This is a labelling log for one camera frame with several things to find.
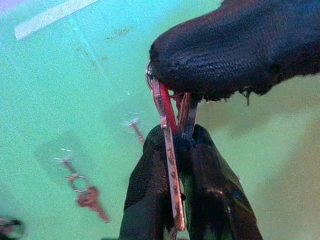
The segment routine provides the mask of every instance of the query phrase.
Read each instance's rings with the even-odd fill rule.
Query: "black glove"
[[[119,240],[162,240],[173,226],[165,139],[158,125],[130,176]]]
[[[152,44],[152,75],[207,100],[267,93],[296,75],[320,72],[319,0],[224,0]]]
[[[207,130],[195,125],[191,142],[177,139],[179,174],[191,240],[262,240],[238,177]]]

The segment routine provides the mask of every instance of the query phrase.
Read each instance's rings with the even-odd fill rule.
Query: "metal key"
[[[99,194],[100,192],[96,186],[90,186],[85,192],[78,196],[76,202],[82,208],[91,208],[105,223],[110,223],[109,217],[98,201]]]

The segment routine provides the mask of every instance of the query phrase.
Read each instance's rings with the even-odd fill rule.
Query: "green background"
[[[99,0],[17,40],[14,28],[63,0],[29,0],[0,16],[0,216],[26,223],[24,240],[117,237],[129,176],[160,123],[144,71],[168,28],[217,8],[214,0]],[[202,103],[197,122],[242,179],[265,240],[320,238],[319,75],[267,95]],[[75,204],[53,157],[100,189],[103,223]]]

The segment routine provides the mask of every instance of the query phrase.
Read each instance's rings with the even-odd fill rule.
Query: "white stripe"
[[[40,13],[14,28],[16,39],[20,40],[45,26],[54,23],[98,0],[67,0],[49,10]]]

